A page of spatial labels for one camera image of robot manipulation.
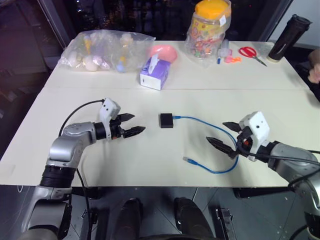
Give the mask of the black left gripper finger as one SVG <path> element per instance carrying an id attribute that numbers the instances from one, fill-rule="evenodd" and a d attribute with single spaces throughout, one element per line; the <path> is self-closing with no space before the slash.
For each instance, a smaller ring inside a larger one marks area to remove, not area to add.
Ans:
<path id="1" fill-rule="evenodd" d="M 135 126 L 130 129 L 124 130 L 123 138 L 130 138 L 142 133 L 146 128 L 144 126 Z"/>
<path id="2" fill-rule="evenodd" d="M 132 118 L 134 118 L 135 115 L 134 114 L 131 114 L 131 113 L 122 113 L 122 114 L 119 114 L 117 116 L 117 119 L 122 123 L 122 122 L 126 122 Z"/>

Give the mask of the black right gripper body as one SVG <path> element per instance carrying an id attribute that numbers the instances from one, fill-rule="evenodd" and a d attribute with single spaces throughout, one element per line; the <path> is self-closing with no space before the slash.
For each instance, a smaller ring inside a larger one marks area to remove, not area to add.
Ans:
<path id="1" fill-rule="evenodd" d="M 238 132 L 237 142 L 236 142 L 236 153 L 244 157 L 251 156 L 252 153 L 250 153 L 250 150 L 253 145 L 253 140 L 251 136 L 253 135 L 253 132 L 248 126 L 241 128 L 238 125 L 236 130 Z"/>

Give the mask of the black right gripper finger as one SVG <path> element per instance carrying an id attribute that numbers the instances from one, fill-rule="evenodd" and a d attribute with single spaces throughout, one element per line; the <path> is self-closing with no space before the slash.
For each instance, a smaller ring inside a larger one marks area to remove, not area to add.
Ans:
<path id="1" fill-rule="evenodd" d="M 223 122 L 222 124 L 233 132 L 239 133 L 241 131 L 241 127 L 239 123 L 227 121 L 227 122 Z"/>
<path id="2" fill-rule="evenodd" d="M 206 140 L 217 150 L 226 154 L 229 158 L 234 159 L 237 156 L 237 151 L 233 150 L 230 146 L 223 143 L 223 141 L 214 138 L 214 137 L 206 137 Z"/>

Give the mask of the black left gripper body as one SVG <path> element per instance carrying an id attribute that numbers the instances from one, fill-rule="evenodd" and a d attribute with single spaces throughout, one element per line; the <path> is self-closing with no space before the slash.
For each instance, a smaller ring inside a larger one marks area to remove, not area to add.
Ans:
<path id="1" fill-rule="evenodd" d="M 125 121 L 125 116 L 124 115 L 118 115 L 115 119 L 110 120 L 110 132 L 111 132 L 111 139 L 117 139 L 121 138 L 125 130 L 121 128 L 122 122 Z"/>

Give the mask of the person's bare hand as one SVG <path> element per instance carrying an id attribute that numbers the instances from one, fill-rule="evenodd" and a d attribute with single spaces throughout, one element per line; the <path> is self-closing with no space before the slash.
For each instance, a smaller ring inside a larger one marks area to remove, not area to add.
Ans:
<path id="1" fill-rule="evenodd" d="M 320 49 L 313 50 L 308 55 L 308 60 L 311 66 L 308 79 L 311 83 L 320 83 Z"/>

